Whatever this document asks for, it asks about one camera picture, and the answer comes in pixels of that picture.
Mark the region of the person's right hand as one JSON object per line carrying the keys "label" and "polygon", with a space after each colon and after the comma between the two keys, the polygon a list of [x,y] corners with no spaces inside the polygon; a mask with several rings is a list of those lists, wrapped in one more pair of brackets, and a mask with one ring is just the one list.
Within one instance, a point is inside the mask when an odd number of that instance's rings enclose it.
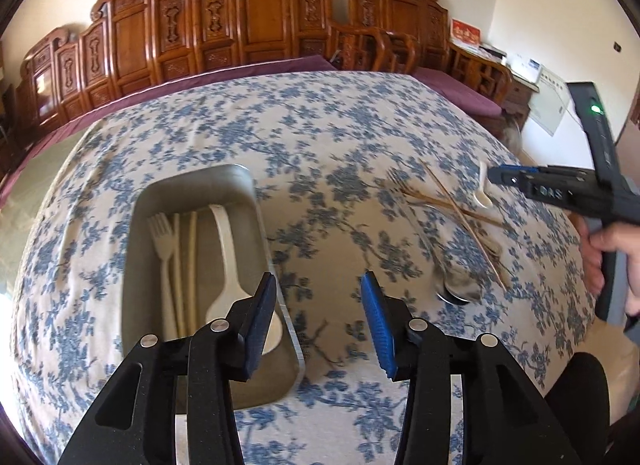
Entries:
{"label": "person's right hand", "polygon": [[626,312],[631,317],[639,315],[640,296],[640,235],[637,225],[614,222],[606,228],[589,233],[585,219],[574,212],[570,213],[570,222],[579,234],[579,251],[582,255],[582,269],[587,291],[599,296],[604,287],[601,271],[602,257],[610,251],[621,251],[627,256],[627,275],[629,292],[626,300]]}

